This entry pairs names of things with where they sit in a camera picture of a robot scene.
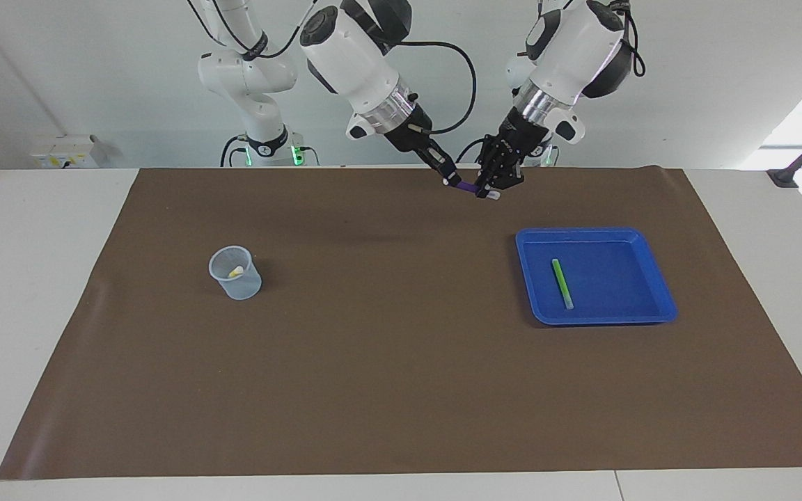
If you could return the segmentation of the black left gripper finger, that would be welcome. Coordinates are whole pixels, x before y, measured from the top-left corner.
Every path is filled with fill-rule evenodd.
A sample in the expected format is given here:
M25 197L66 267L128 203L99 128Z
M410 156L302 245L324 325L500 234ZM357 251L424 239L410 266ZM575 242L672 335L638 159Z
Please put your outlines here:
M524 181L521 163L496 163L491 174L491 200L499 200L502 190Z
M478 198L497 198L498 191L494 190L493 183L497 171L497 143L496 136L485 136L477 156L480 166L476 178L476 196Z

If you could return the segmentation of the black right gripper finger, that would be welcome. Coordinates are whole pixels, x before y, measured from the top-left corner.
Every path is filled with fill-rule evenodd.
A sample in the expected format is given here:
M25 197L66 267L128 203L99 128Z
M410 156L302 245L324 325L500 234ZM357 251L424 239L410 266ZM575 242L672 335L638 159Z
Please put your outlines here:
M437 172L443 184L455 186L455 162L443 150L420 150L420 160Z
M441 175L442 180L451 187L456 187L462 178L457 173L454 159L437 145L436 141L429 142L429 160L432 169Z

